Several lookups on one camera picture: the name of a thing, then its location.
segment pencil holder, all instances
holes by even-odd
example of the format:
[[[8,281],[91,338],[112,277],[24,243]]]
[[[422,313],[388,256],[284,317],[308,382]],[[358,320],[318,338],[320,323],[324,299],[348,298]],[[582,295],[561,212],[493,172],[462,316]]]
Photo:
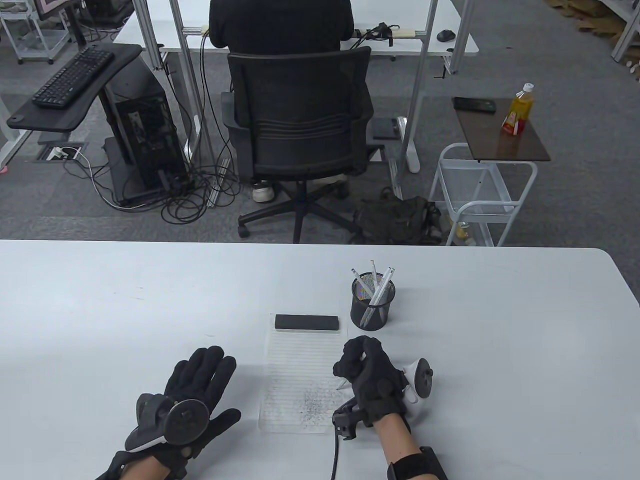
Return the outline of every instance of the pencil holder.
[[[378,273],[378,283],[382,281],[382,274]],[[371,291],[375,291],[373,284],[373,274],[371,272],[363,273],[360,279],[368,286]],[[367,332],[380,330],[387,324],[389,318],[389,307],[396,296],[396,286],[393,282],[389,282],[380,299],[380,304],[370,306],[371,297],[369,293],[362,288],[358,280],[354,280],[351,284],[351,321],[355,326]]]

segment juice bottle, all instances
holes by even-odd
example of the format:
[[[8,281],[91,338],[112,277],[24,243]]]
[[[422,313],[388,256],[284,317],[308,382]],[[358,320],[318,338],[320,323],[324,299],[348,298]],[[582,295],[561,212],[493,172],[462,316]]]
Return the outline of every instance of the juice bottle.
[[[522,91],[518,92],[511,103],[507,117],[502,123],[502,130],[509,135],[519,135],[524,130],[524,125],[529,118],[529,112],[533,107],[533,84],[525,83]]]

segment notepad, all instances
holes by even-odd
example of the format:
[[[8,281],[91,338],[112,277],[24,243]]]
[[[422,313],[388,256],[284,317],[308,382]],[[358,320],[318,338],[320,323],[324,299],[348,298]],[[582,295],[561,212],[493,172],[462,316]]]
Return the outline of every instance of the notepad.
[[[333,376],[346,328],[338,331],[280,331],[273,320],[267,346],[267,381],[258,425],[271,433],[325,433],[333,412],[351,396],[336,390]]]

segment white sneaker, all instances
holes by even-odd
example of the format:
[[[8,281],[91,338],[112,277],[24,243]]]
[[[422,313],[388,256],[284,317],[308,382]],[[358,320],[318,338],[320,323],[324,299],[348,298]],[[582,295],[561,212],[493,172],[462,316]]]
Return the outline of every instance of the white sneaker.
[[[252,197],[254,202],[263,204],[272,201],[275,196],[275,192],[270,183],[260,182],[253,185]]]

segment black keyboard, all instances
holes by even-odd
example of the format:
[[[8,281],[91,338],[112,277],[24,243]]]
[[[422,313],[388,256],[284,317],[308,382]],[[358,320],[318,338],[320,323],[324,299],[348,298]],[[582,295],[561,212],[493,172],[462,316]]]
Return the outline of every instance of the black keyboard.
[[[113,52],[96,48],[80,50],[60,71],[39,89],[31,101],[43,108],[66,108],[113,61]]]

